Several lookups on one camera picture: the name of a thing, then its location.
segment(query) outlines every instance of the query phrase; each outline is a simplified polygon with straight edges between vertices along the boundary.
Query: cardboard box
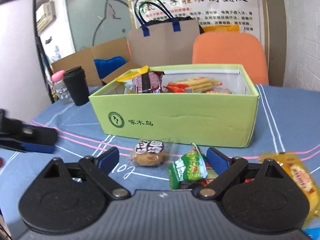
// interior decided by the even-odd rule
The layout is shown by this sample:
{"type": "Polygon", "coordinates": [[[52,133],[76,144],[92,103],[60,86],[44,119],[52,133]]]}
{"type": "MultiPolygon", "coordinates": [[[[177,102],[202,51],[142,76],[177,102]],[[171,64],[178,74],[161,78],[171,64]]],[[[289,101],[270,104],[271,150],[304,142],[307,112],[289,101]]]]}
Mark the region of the cardboard box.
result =
{"type": "Polygon", "coordinates": [[[68,71],[78,66],[81,66],[84,69],[88,86],[101,86],[103,82],[108,84],[128,70],[140,67],[130,61],[130,53],[125,38],[119,38],[97,46],[82,49],[52,63],[55,72],[60,70],[68,71]],[[121,56],[128,62],[101,80],[93,60],[110,59],[116,56],[121,56]]]}
{"type": "Polygon", "coordinates": [[[233,94],[123,94],[123,85],[112,81],[89,97],[105,133],[207,146],[249,145],[259,93],[242,65],[179,65],[150,70],[164,71],[163,86],[205,76],[222,81],[222,87],[233,94]]]}

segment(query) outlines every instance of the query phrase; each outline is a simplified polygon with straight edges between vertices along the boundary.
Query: table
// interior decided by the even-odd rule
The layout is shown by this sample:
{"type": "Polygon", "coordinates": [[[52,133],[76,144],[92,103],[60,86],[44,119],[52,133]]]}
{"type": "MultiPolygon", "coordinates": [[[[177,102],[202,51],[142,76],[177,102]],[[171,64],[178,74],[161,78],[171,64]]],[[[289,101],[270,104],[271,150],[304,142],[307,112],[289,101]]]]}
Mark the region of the table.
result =
{"type": "MultiPolygon", "coordinates": [[[[257,90],[260,102],[249,147],[218,149],[230,157],[242,156],[249,162],[257,162],[262,152],[295,151],[320,185],[320,93],[265,85],[257,86],[257,90]]],[[[0,150],[0,157],[5,161],[0,170],[0,207],[14,239],[25,231],[18,212],[19,199],[53,157],[60,157],[64,162],[77,162],[84,156],[98,156],[115,146],[119,148],[120,160],[110,173],[111,178],[132,193],[136,189],[170,188],[168,164],[157,168],[132,166],[129,156],[138,140],[104,134],[90,103],[75,106],[73,103],[62,105],[58,101],[31,124],[56,128],[59,141],[53,155],[0,150]]],[[[206,153],[208,147],[201,148],[206,153]]],[[[176,145],[175,149],[169,161],[187,153],[190,146],[176,145]]],[[[309,227],[320,227],[320,220],[313,221],[309,227]]]]}

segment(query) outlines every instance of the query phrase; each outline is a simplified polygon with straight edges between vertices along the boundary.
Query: biscuit package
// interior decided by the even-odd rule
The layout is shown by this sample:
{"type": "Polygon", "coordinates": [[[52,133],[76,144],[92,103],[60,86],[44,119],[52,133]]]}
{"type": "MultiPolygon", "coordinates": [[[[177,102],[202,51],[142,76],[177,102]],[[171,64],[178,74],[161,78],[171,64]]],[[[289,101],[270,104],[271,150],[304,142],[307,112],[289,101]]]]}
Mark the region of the biscuit package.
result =
{"type": "Polygon", "coordinates": [[[195,77],[175,82],[170,82],[165,86],[169,92],[173,93],[204,93],[213,90],[222,82],[206,77],[195,77]]]}
{"type": "Polygon", "coordinates": [[[156,140],[140,140],[132,151],[131,164],[138,166],[159,166],[168,159],[171,148],[171,143],[156,140]]]}
{"type": "Polygon", "coordinates": [[[286,154],[268,153],[262,154],[259,160],[263,162],[264,159],[274,159],[306,195],[310,204],[307,223],[311,218],[318,217],[320,209],[319,188],[317,187],[308,169],[297,157],[297,155],[295,155],[294,152],[286,154]]]}

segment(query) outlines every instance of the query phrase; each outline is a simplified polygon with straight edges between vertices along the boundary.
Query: white brick wall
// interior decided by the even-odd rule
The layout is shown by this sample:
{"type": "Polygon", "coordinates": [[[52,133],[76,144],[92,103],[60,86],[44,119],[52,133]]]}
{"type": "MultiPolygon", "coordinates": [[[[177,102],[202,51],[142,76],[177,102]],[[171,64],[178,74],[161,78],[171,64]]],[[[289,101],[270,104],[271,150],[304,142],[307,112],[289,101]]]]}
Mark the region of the white brick wall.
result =
{"type": "Polygon", "coordinates": [[[284,86],[320,91],[320,0],[284,0],[287,61],[284,86]]]}

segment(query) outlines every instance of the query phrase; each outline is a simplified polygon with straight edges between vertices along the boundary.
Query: cracker package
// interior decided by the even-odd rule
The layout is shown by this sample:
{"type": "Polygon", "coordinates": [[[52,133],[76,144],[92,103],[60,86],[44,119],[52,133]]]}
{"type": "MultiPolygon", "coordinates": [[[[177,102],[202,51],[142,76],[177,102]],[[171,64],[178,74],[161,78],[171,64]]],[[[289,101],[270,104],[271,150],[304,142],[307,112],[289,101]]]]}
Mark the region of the cracker package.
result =
{"type": "Polygon", "coordinates": [[[222,82],[212,78],[195,77],[175,82],[170,82],[165,86],[169,92],[173,93],[204,93],[222,85],[222,82]]]}
{"type": "Polygon", "coordinates": [[[171,189],[179,189],[180,182],[198,181],[208,175],[205,156],[196,144],[192,144],[187,154],[169,164],[168,169],[171,189]]]}
{"type": "Polygon", "coordinates": [[[308,169],[297,157],[297,155],[295,155],[294,152],[286,154],[268,153],[262,154],[259,160],[263,162],[264,159],[274,159],[306,195],[310,203],[310,211],[307,217],[307,222],[311,218],[319,216],[319,188],[317,187],[315,181],[310,175],[308,169]]]}
{"type": "Polygon", "coordinates": [[[159,166],[166,161],[171,151],[171,143],[140,140],[132,151],[130,161],[138,166],[159,166]]]}

